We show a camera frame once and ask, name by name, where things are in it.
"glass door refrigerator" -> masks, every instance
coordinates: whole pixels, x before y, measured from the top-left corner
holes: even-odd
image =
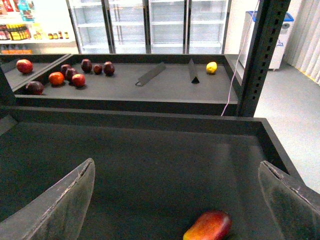
[[[184,54],[185,0],[148,0],[152,54]]]
[[[111,52],[101,0],[67,0],[81,54]]]
[[[188,0],[189,53],[221,54],[225,40],[228,0]]]
[[[143,0],[109,0],[108,15],[116,54],[145,54]]]

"vertical blinds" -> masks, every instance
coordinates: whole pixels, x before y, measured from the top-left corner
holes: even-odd
[[[284,59],[320,85],[320,1],[303,1]]]

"wire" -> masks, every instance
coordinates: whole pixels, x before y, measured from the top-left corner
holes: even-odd
[[[244,47],[245,47],[245,44],[246,44],[246,39],[247,39],[247,36],[249,34],[249,30],[250,30],[250,27],[251,27],[251,23],[253,22],[253,19],[254,19],[254,15],[255,15],[255,12],[257,11],[257,7],[259,5],[259,2],[260,0],[257,1],[256,3],[256,6],[255,6],[255,9],[252,13],[252,16],[251,16],[251,20],[250,20],[250,24],[249,24],[249,27],[245,33],[245,36],[244,36],[244,40],[243,40],[243,44],[242,44],[242,48],[241,48],[241,51],[239,53],[239,56],[236,60],[236,64],[235,64],[235,69],[234,69],[234,73],[233,73],[233,76],[232,76],[232,79],[231,79],[231,84],[230,84],[230,88],[229,88],[229,94],[228,94],[228,102],[226,103],[224,109],[223,109],[223,112],[221,114],[221,116],[223,116],[225,114],[225,111],[230,103],[230,97],[231,97],[231,89],[232,89],[232,85],[233,85],[233,82],[234,82],[234,79],[235,79],[235,76],[236,76],[236,72],[237,72],[237,67],[238,67],[238,63],[239,63],[239,59],[240,59],[240,55],[242,54],[242,51],[244,50]]]

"yellow lemon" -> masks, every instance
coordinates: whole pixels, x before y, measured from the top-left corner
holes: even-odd
[[[217,63],[215,61],[209,62],[206,66],[206,72],[208,74],[214,74],[217,71]]]

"display tray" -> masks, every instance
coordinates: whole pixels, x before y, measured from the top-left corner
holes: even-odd
[[[65,57],[64,54],[50,54],[50,55],[0,55],[1,68],[4,75],[9,82],[13,90],[24,86],[32,78],[35,78],[38,74],[41,74],[43,70],[51,66],[51,64],[57,64],[59,59]],[[27,59],[33,63],[33,71],[29,74],[22,74],[16,68],[16,63],[20,59]]]
[[[301,180],[262,118],[37,107],[9,113],[0,121],[0,221],[93,158],[94,191],[79,240],[181,240],[214,209],[231,215],[239,239],[278,240],[258,167],[266,160]]]
[[[111,61],[115,73],[113,76],[85,74],[81,69],[82,59],[90,59],[93,65]],[[191,59],[199,84],[192,84],[190,80],[188,63]],[[218,63],[215,75],[206,73],[206,65],[212,61]],[[136,85],[138,78],[161,62],[165,70],[144,86]],[[76,88],[68,81],[63,86],[51,86],[48,77],[59,71],[62,64],[70,64],[84,74],[85,87]],[[20,106],[221,115],[228,102],[233,74],[224,55],[71,55],[31,79],[45,85],[42,96],[26,95],[24,86],[14,93]],[[239,97],[240,92],[232,89],[226,115],[235,115]]]

